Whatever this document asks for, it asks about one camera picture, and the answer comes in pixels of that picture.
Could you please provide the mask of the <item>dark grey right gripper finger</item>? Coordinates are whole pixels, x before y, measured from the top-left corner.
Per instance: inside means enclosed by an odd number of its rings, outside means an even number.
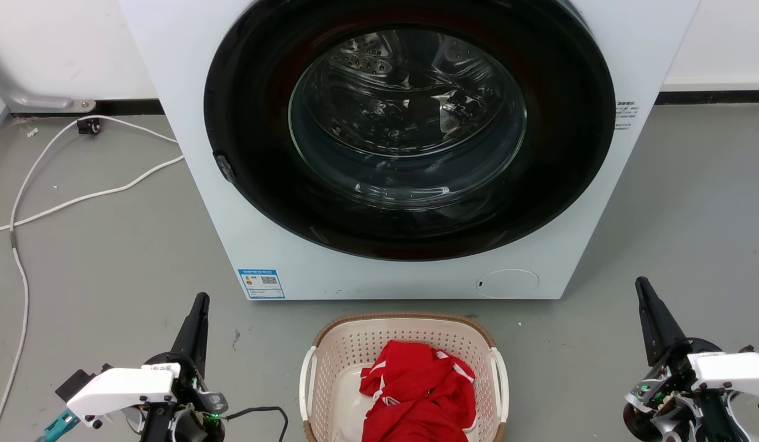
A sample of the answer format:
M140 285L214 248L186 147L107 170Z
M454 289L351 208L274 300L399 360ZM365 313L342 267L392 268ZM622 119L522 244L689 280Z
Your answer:
M667 352L682 349L688 339L647 277L638 277L635 288L647 364L653 367L666 360Z

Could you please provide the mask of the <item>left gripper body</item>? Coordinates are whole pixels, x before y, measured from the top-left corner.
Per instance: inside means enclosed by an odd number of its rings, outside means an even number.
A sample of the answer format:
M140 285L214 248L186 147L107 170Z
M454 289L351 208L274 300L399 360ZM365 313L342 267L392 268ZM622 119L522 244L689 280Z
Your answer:
M192 361L167 352L139 368L107 366L99 374L83 371L68 382L67 409L96 430L110 414L134 409L141 441L222 441L223 394L206 388Z

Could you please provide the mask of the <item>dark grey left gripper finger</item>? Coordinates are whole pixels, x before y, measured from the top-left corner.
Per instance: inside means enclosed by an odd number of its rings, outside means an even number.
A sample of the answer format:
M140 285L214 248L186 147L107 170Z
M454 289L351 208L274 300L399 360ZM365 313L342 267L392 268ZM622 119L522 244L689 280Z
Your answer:
M207 293L198 293L171 349L173 353L188 357L201 376L205 375L206 368L209 311L210 297Z

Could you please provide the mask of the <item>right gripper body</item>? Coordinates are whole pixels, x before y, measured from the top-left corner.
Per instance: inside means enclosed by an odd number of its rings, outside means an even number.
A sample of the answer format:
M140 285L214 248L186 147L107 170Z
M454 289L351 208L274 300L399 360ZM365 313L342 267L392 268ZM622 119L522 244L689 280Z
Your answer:
M758 400L759 353L727 353L689 338L652 353L651 369L626 395L623 422L640 441L750 441L733 411L740 395Z

